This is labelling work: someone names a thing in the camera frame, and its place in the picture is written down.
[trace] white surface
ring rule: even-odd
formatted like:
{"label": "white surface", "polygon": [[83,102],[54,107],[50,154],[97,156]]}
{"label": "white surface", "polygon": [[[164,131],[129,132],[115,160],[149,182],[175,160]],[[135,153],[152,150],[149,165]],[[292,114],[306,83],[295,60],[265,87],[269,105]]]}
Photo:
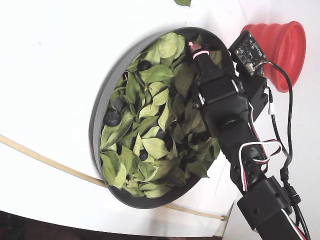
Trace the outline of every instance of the white surface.
{"label": "white surface", "polygon": [[[190,8],[174,0],[1,1],[0,134],[99,178],[88,126],[101,83],[138,40],[183,26],[208,29],[228,47],[244,19],[236,0],[194,0]],[[226,214],[236,190],[225,161],[221,155],[209,171],[211,178],[176,204]],[[220,220],[128,207],[106,189],[2,144],[0,190],[0,210],[59,225],[156,236],[223,233]]]}
{"label": "white surface", "polygon": [[[306,35],[304,65],[300,77],[293,88],[293,160],[289,167],[289,182],[302,199],[299,206],[307,222],[311,239],[316,240],[320,238],[320,112],[318,108],[320,96],[320,30],[316,27],[319,25],[320,2],[316,0],[272,0],[270,2],[270,4],[266,3],[266,6],[270,5],[270,12],[256,12],[250,7],[244,8],[243,11],[249,16],[246,23],[259,23],[259,18],[269,19],[265,23],[283,24],[290,21],[298,21],[302,24]],[[272,90],[279,133],[282,141],[286,143],[288,93],[279,93],[274,87]],[[256,129],[263,140],[274,137],[267,108],[264,109],[264,113],[257,120]],[[268,175],[274,175],[280,180],[279,169],[283,166],[283,163],[283,157],[273,159],[269,164]],[[251,231],[235,204],[223,240],[237,239],[258,240],[260,237],[257,233]]]}

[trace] green leaf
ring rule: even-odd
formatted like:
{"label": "green leaf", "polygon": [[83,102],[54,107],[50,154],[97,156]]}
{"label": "green leaf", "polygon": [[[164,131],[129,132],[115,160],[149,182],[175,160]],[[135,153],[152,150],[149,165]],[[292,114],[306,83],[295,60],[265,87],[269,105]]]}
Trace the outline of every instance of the green leaf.
{"label": "green leaf", "polygon": [[147,91],[145,94],[145,105],[148,105],[151,102],[151,99],[152,99],[152,95],[150,91]]}
{"label": "green leaf", "polygon": [[133,116],[136,116],[136,109],[135,109],[135,105],[133,103],[129,103],[129,107],[130,107],[130,111],[132,113]]}
{"label": "green leaf", "polygon": [[144,162],[146,162],[146,163],[154,163],[155,159],[150,154],[148,154],[148,157],[147,157],[146,160],[144,160]]}
{"label": "green leaf", "polygon": [[110,103],[111,103],[111,106],[112,106],[114,109],[116,109],[115,106],[114,106],[114,102],[115,102],[115,100],[116,100],[117,98],[120,97],[120,93],[123,93],[123,92],[124,92],[124,89],[126,89],[125,86],[120,86],[120,87],[118,87],[118,88],[116,88],[116,89],[113,90],[113,92],[112,92],[112,94],[111,94],[111,96],[110,96]]}
{"label": "green leaf", "polygon": [[172,133],[172,137],[173,139],[178,143],[178,144],[182,144],[182,140],[184,139],[185,137],[185,133],[184,131],[182,130],[181,126],[179,124],[177,124],[173,130],[173,133]]}
{"label": "green leaf", "polygon": [[139,189],[138,183],[130,179],[126,185],[130,189]]}
{"label": "green leaf", "polygon": [[128,173],[134,173],[135,171],[137,171],[140,158],[125,146],[122,146],[119,160],[124,164],[125,169]]}
{"label": "green leaf", "polygon": [[136,99],[139,96],[140,92],[141,92],[140,84],[135,79],[134,75],[131,72],[129,72],[128,80],[125,87],[125,95],[128,101],[132,104],[135,104]]}
{"label": "green leaf", "polygon": [[182,35],[178,35],[178,49],[175,52],[174,59],[177,59],[178,57],[180,57],[181,53],[185,49],[185,44],[186,44],[185,38]]}
{"label": "green leaf", "polygon": [[135,181],[142,182],[145,179],[145,176],[138,170],[133,175]]}
{"label": "green leaf", "polygon": [[134,116],[132,115],[128,107],[126,107],[121,112],[121,119],[122,119],[121,123],[118,125],[119,127],[116,129],[116,131],[110,134],[110,137],[107,139],[104,145],[101,144],[102,148],[100,146],[100,149],[110,147],[112,144],[116,143],[119,139],[121,139],[126,134],[126,132],[128,131],[128,129],[130,128],[131,124],[134,121]]}
{"label": "green leaf", "polygon": [[199,34],[198,37],[196,38],[196,40],[192,41],[194,44],[202,44],[202,38],[201,35]]}
{"label": "green leaf", "polygon": [[114,179],[114,186],[117,187],[118,189],[122,189],[122,186],[125,183],[127,177],[127,170],[126,167],[123,163],[121,163],[120,165],[120,169],[118,174],[116,175],[115,179]]}
{"label": "green leaf", "polygon": [[222,54],[221,51],[210,51],[209,56],[212,62],[222,69]]}
{"label": "green leaf", "polygon": [[178,48],[178,35],[174,32],[170,32],[159,39],[159,52],[160,58],[167,59],[173,56]]}
{"label": "green leaf", "polygon": [[156,168],[150,162],[141,161],[139,162],[138,168],[145,179],[148,179],[153,175],[154,171],[156,171]]}
{"label": "green leaf", "polygon": [[147,183],[140,184],[139,190],[141,190],[141,191],[156,190],[156,189],[158,189],[159,187],[162,187],[162,186],[163,185],[155,184],[153,182],[147,182]]}
{"label": "green leaf", "polygon": [[173,73],[175,76],[175,88],[179,93],[181,93],[184,99],[186,99],[189,88],[194,79],[193,72],[188,64],[183,62],[174,69]]}
{"label": "green leaf", "polygon": [[101,150],[104,150],[112,145],[112,144],[110,144],[109,146],[107,146],[108,139],[110,138],[110,136],[114,132],[116,132],[118,130],[119,127],[120,127],[120,124],[118,124],[117,126],[104,125],[103,130],[102,130],[102,134],[101,134],[101,141],[100,141],[100,149]]}
{"label": "green leaf", "polygon": [[169,108],[169,104],[170,104],[169,102],[165,104],[163,112],[158,119],[158,124],[164,132],[166,132],[166,129],[168,128],[168,126],[170,126],[175,120],[175,116],[173,115],[173,112]]}
{"label": "green leaf", "polygon": [[149,138],[154,138],[157,134],[157,132],[159,131],[160,127],[159,126],[153,126],[149,129],[149,131],[146,132],[146,134],[144,134],[142,136],[143,139],[149,139]]}
{"label": "green leaf", "polygon": [[159,64],[141,71],[140,76],[145,83],[151,84],[154,82],[169,80],[174,76],[174,73],[166,65]]}
{"label": "green leaf", "polygon": [[194,161],[189,162],[186,167],[191,173],[201,177],[201,178],[208,178],[207,175],[207,168],[201,161]]}
{"label": "green leaf", "polygon": [[160,186],[156,190],[145,191],[144,195],[149,199],[155,199],[155,198],[162,197],[170,190],[171,188],[169,186]]}
{"label": "green leaf", "polygon": [[168,66],[170,68],[172,62],[174,61],[174,59],[175,59],[175,54],[172,55],[171,57],[168,57],[168,58],[161,58],[160,59],[160,64],[166,65],[166,66]]}
{"label": "green leaf", "polygon": [[121,166],[119,155],[116,152],[108,151],[105,153],[100,153],[100,157],[103,161],[103,176],[108,184],[113,186]]}
{"label": "green leaf", "polygon": [[134,121],[134,122],[132,123],[132,131],[136,130],[139,126],[140,126],[140,123]]}
{"label": "green leaf", "polygon": [[174,138],[172,137],[172,135],[171,135],[171,138],[172,138],[172,150],[171,150],[171,152],[167,155],[167,158],[168,158],[169,160],[172,160],[172,159],[178,157],[178,151],[177,151],[176,141],[174,140]]}
{"label": "green leaf", "polygon": [[123,185],[123,189],[125,189],[127,192],[129,192],[134,197],[143,197],[145,194],[138,190],[138,189],[132,189],[126,186],[126,184]]}
{"label": "green leaf", "polygon": [[184,110],[184,122],[182,124],[182,130],[185,134],[190,133],[191,129],[195,128],[202,121],[200,112],[198,109],[192,108],[192,99],[187,103]]}
{"label": "green leaf", "polygon": [[184,97],[181,94],[175,95],[173,104],[172,104],[172,110],[178,116],[181,116],[181,114],[184,112],[185,110]]}
{"label": "green leaf", "polygon": [[185,58],[185,54],[181,55],[180,57],[178,57],[175,61],[173,61],[172,65],[171,65],[171,69],[174,70],[179,64],[182,63],[182,61]]}
{"label": "green leaf", "polygon": [[139,157],[141,149],[143,149],[142,139],[140,137],[140,134],[138,133],[133,147],[133,153]]}
{"label": "green leaf", "polygon": [[176,186],[184,186],[186,184],[186,173],[178,167],[173,175],[170,176],[169,181]]}
{"label": "green leaf", "polygon": [[167,88],[167,86],[161,81],[153,82],[148,87],[148,89],[153,97],[155,95],[157,95],[158,93],[162,92],[166,88]]}
{"label": "green leaf", "polygon": [[194,129],[192,129],[192,132],[194,132],[194,133],[202,133],[205,131],[207,131],[207,128],[206,128],[204,121],[201,121],[198,126],[196,126]]}
{"label": "green leaf", "polygon": [[149,104],[140,110],[139,119],[154,116],[158,113],[158,110],[159,106],[155,104]]}
{"label": "green leaf", "polygon": [[160,159],[168,154],[165,142],[159,138],[143,138],[142,144],[148,154],[155,159]]}
{"label": "green leaf", "polygon": [[111,151],[117,152],[117,144],[116,143],[112,144],[110,147],[104,148],[103,151],[101,151],[101,152],[111,152]]}
{"label": "green leaf", "polygon": [[132,63],[126,69],[128,71],[130,71],[131,73],[133,73],[137,69],[139,61],[141,59],[144,59],[146,55],[147,54],[145,52],[140,53],[138,56],[135,57],[135,59],[132,61]]}
{"label": "green leaf", "polygon": [[154,43],[154,46],[150,48],[150,51],[148,51],[144,60],[148,60],[152,65],[160,64],[160,51],[158,41],[156,41]]}
{"label": "green leaf", "polygon": [[168,101],[168,98],[169,89],[167,88],[153,97],[152,105],[161,106]]}
{"label": "green leaf", "polygon": [[155,170],[153,171],[153,173],[150,175],[150,176],[148,176],[148,178],[146,177],[143,181],[141,181],[141,182],[143,182],[143,183],[146,183],[146,182],[150,182],[150,181],[152,181],[153,179],[154,179],[154,177],[155,177],[155,175],[157,174],[157,172],[158,172],[158,170],[159,170],[159,167],[158,166],[153,166],[154,168],[155,168]]}
{"label": "green leaf", "polygon": [[152,178],[152,181],[163,178],[171,169],[171,163],[169,160],[158,160],[157,163],[158,170],[155,176]]}
{"label": "green leaf", "polygon": [[158,120],[159,116],[149,116],[143,119],[143,121],[140,123],[140,126],[137,128],[137,132],[142,135],[145,130],[147,130],[153,123],[155,123]]}

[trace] dark berry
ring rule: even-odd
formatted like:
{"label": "dark berry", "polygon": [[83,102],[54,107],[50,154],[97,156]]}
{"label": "dark berry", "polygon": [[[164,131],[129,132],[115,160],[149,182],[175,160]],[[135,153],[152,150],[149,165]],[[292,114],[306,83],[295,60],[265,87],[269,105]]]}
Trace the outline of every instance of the dark berry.
{"label": "dark berry", "polygon": [[142,149],[140,150],[140,155],[139,155],[139,158],[141,161],[144,161],[148,158],[148,153],[146,150]]}
{"label": "dark berry", "polygon": [[109,127],[115,127],[118,126],[121,123],[121,114],[117,110],[113,109],[112,107],[109,107],[106,110],[106,114],[103,118],[103,122],[105,125]]}
{"label": "dark berry", "polygon": [[151,67],[152,67],[151,62],[149,62],[148,60],[142,60],[138,63],[137,69],[138,69],[138,72],[141,72],[141,71],[147,70]]}

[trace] gray bowl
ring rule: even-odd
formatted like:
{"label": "gray bowl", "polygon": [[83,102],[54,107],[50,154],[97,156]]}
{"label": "gray bowl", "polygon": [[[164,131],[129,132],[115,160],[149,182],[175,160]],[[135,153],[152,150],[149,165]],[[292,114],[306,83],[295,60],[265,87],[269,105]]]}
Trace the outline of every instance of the gray bowl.
{"label": "gray bowl", "polygon": [[[232,72],[235,71],[228,49],[216,35],[202,28],[183,27],[169,32],[159,32],[134,45],[130,50],[127,51],[124,56],[122,56],[117,61],[109,74],[106,76],[97,94],[89,123],[89,144],[91,155],[95,161],[99,173],[107,184],[110,192],[122,203],[138,209],[151,209],[169,204],[174,200],[180,198],[200,180],[200,177],[192,174],[184,186],[175,186],[164,196],[150,199],[145,196],[134,197],[124,189],[119,190],[114,186],[109,186],[102,173],[102,161],[99,154],[100,140],[102,129],[104,127],[103,119],[108,108],[108,102],[111,93],[113,92],[119,78],[123,75],[124,71],[129,66],[129,64],[131,64],[133,59],[155,40],[171,32],[184,36],[187,42],[195,40],[197,36],[201,34],[202,42],[206,43],[209,46],[210,50],[221,51],[223,68],[228,68]],[[189,58],[189,60],[192,61],[191,55],[186,56],[186,58]]]}

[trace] black servo bracket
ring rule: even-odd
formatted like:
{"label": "black servo bracket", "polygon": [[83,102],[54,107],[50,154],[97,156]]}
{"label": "black servo bracket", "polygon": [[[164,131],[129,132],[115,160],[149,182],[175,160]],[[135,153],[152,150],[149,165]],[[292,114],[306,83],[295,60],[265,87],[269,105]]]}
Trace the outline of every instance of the black servo bracket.
{"label": "black servo bracket", "polygon": [[267,56],[249,31],[243,31],[229,48],[232,60],[237,63],[237,71],[253,76],[259,63]]}
{"label": "black servo bracket", "polygon": [[252,230],[281,209],[291,212],[290,199],[274,176],[263,180],[237,203]]}

